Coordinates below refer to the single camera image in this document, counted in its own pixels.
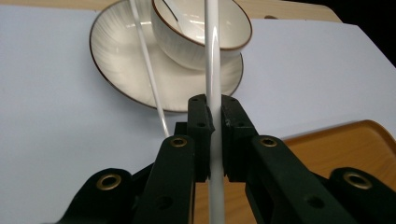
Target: white paper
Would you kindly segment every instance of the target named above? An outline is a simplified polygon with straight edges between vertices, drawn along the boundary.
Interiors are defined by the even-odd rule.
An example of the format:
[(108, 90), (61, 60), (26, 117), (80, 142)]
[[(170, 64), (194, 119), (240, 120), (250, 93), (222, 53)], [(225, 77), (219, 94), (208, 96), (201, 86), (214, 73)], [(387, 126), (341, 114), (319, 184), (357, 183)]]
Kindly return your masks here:
[[(98, 12), (0, 6), (0, 223), (55, 222), (83, 183), (135, 173), (163, 140), (156, 110), (96, 69)], [(235, 92), (259, 133), (288, 137), (362, 119), (396, 135), (396, 70), (359, 27), (253, 20)], [(184, 114), (165, 114), (173, 130)]]

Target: cup rim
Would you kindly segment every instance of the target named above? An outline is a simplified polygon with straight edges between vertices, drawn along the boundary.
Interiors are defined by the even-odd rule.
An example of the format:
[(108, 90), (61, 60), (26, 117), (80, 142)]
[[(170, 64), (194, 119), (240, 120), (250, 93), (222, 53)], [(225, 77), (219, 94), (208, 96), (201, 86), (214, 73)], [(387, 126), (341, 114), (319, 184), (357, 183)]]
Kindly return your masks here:
[[(196, 40), (194, 40), (194, 39), (182, 34), (179, 30), (175, 29), (171, 24), (169, 24), (169, 22), (167, 22), (166, 19), (159, 12), (159, 10), (158, 10), (158, 8), (157, 8), (157, 6), (155, 4), (155, 1), (156, 0), (151, 0), (151, 5), (152, 5), (152, 7), (154, 9), (154, 12), (163, 21), (163, 23), (169, 29), (174, 31), (177, 35), (181, 36), (182, 38), (187, 39), (188, 41), (190, 41), (190, 42), (192, 42), (192, 43), (194, 43), (196, 45), (199, 45), (199, 46), (202, 46), (202, 47), (205, 46), (205, 44), (203, 44), (201, 42), (198, 42), (198, 41), (196, 41)], [(224, 48), (224, 47), (220, 46), (220, 50), (222, 50), (222, 51), (233, 51), (233, 50), (241, 49), (241, 48), (243, 48), (244, 46), (246, 46), (248, 44), (248, 42), (250, 41), (251, 37), (253, 36), (253, 28), (252, 28), (252, 25), (251, 25), (250, 18), (248, 17), (248, 14), (246, 13), (246, 11), (244, 9), (241, 8), (241, 6), (239, 6), (239, 4), (237, 4), (234, 0), (232, 0), (232, 1), (233, 1), (234, 4), (236, 4), (241, 9), (241, 11), (244, 13), (245, 17), (247, 18), (247, 23), (249, 25), (250, 34), (249, 34), (248, 39), (244, 43), (242, 43), (241, 45), (238, 45), (238, 46), (235, 46), (235, 47), (231, 47), (231, 48)]]

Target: white straw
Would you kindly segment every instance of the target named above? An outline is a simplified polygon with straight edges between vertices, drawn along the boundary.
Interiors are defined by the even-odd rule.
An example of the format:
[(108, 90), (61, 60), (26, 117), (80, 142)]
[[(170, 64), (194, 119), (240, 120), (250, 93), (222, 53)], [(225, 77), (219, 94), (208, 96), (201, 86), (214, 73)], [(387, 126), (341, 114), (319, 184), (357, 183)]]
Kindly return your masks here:
[(139, 14), (137, 12), (136, 2), (134, 0), (129, 1), (131, 4), (132, 14), (134, 14), (134, 24), (136, 26), (137, 34), (139, 35), (140, 46), (142, 48), (143, 55), (146, 61), (146, 68), (148, 70), (149, 81), (151, 84), (152, 93), (154, 94), (155, 105), (157, 106), (158, 116), (160, 117), (161, 123), (163, 125), (163, 132), (165, 137), (169, 137), (168, 128), (166, 126), (165, 115), (163, 114), (163, 106), (161, 104), (160, 97), (158, 95), (157, 84), (155, 83), (154, 73), (152, 71), (151, 60), (149, 59), (148, 46), (146, 44), (146, 39), (143, 34), (142, 24), (140, 23)]
[(205, 0), (206, 99), (215, 131), (210, 144), (209, 221), (225, 223), (221, 151), (221, 85), (219, 52), (219, 0)]

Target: saucer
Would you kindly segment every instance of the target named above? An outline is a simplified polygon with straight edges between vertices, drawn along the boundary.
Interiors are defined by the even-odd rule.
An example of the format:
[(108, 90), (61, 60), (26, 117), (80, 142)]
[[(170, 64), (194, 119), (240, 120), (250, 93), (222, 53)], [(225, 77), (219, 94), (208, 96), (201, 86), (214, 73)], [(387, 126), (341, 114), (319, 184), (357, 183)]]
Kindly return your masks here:
[[(205, 71), (191, 70), (170, 59), (158, 46), (152, 31), (151, 1), (136, 0), (136, 4), (163, 109), (186, 112), (188, 100), (205, 93)], [(138, 103), (155, 107), (129, 1), (107, 7), (96, 18), (91, 29), (90, 48), (97, 68), (116, 90)], [(222, 94), (233, 94), (243, 69), (241, 54), (221, 64)]]

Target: spoon handle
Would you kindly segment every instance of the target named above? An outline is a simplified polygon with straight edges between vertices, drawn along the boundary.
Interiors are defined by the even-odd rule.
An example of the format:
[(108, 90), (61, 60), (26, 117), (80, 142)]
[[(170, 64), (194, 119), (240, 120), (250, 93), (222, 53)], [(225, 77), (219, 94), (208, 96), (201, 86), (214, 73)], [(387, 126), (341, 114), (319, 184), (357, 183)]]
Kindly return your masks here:
[(205, 37), (205, 29), (202, 29), (198, 24), (191, 22), (186, 16), (184, 16), (180, 8), (175, 4), (174, 0), (163, 0), (163, 2), (177, 20), (178, 28), (183, 35), (198, 40)]
[(154, 72), (152, 71), (152, 66), (151, 66), (151, 60), (149, 58), (148, 46), (146, 44), (146, 39), (143, 34), (142, 24), (140, 23), (139, 14), (137, 12), (136, 1), (130, 0), (129, 2), (131, 4), (132, 14), (134, 14), (134, 24), (136, 26), (136, 31), (139, 36), (140, 46), (141, 46), (143, 55), (145, 57), (146, 68), (148, 70), (149, 81), (151, 84), (152, 92), (154, 94), (155, 105), (157, 106), (158, 116), (160, 117), (161, 123), (163, 125), (163, 132), (165, 134), (165, 137), (169, 137), (169, 131), (168, 131), (168, 128), (166, 125), (165, 115), (163, 114), (163, 106), (161, 104), (160, 96), (158, 94), (157, 84), (155, 82)]

